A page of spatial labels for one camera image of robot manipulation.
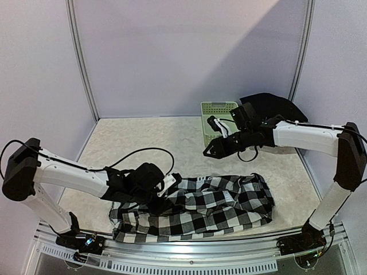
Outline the black t-shirt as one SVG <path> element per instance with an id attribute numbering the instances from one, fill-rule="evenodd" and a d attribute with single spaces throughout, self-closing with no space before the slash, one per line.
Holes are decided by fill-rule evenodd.
<path id="1" fill-rule="evenodd" d="M 307 123 L 304 113 L 290 100 L 271 93 L 258 93 L 240 98 L 242 104 L 250 103 L 262 119 L 281 115 L 286 120 Z"/>

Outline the black white patterned garment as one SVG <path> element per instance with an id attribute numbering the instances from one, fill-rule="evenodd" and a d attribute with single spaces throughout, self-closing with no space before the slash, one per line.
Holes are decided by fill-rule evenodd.
<path id="1" fill-rule="evenodd" d="M 264 178 L 251 175 L 184 178 L 168 189 L 165 211 L 113 203 L 109 219 L 114 241 L 158 243 L 220 237 L 272 222 L 275 201 Z"/>

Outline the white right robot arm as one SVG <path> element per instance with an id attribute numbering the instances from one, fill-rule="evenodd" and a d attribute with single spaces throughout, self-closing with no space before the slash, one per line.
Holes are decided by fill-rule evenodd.
<path id="1" fill-rule="evenodd" d="M 206 157 L 223 159 L 248 147 L 290 147 L 300 152 L 322 199 L 310 215 L 311 227 L 300 233 L 296 244 L 308 250 L 353 191 L 364 182 L 366 138 L 357 125 L 319 125 L 269 119 L 253 129 L 241 129 L 213 139 L 204 149 Z"/>

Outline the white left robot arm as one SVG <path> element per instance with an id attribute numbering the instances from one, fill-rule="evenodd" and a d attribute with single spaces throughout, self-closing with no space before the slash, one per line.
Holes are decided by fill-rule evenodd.
<path id="1" fill-rule="evenodd" d="M 164 174 L 152 163 L 132 170 L 117 170 L 114 165 L 93 168 L 47 151 L 36 138 L 16 142 L 20 147 L 1 173 L 3 194 L 32 209 L 74 249 L 85 244 L 77 218 L 48 195 L 44 184 L 81 191 L 105 201 L 144 204 L 160 198 L 175 182 L 170 172 Z"/>

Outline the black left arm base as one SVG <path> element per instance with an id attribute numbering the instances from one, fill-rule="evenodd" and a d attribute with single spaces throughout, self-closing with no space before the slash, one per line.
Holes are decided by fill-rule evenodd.
<path id="1" fill-rule="evenodd" d="M 82 233 L 77 217 L 69 212 L 71 229 L 66 233 L 57 233 L 56 245 L 77 250 L 79 253 L 102 255 L 106 239 L 96 232 Z"/>

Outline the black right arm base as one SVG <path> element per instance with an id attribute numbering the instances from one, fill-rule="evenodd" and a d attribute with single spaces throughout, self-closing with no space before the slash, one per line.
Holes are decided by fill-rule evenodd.
<path id="1" fill-rule="evenodd" d="M 331 236 L 331 241 L 328 246 L 323 229 L 317 230 L 312 227 L 308 219 L 302 226 L 300 233 L 278 238 L 276 247 L 280 250 L 281 255 L 305 252 L 306 250 L 322 247 L 322 250 L 315 255 L 315 258 L 318 258 L 330 249 L 334 240 L 334 224 L 332 221 L 329 221 L 327 226 L 329 227 Z"/>

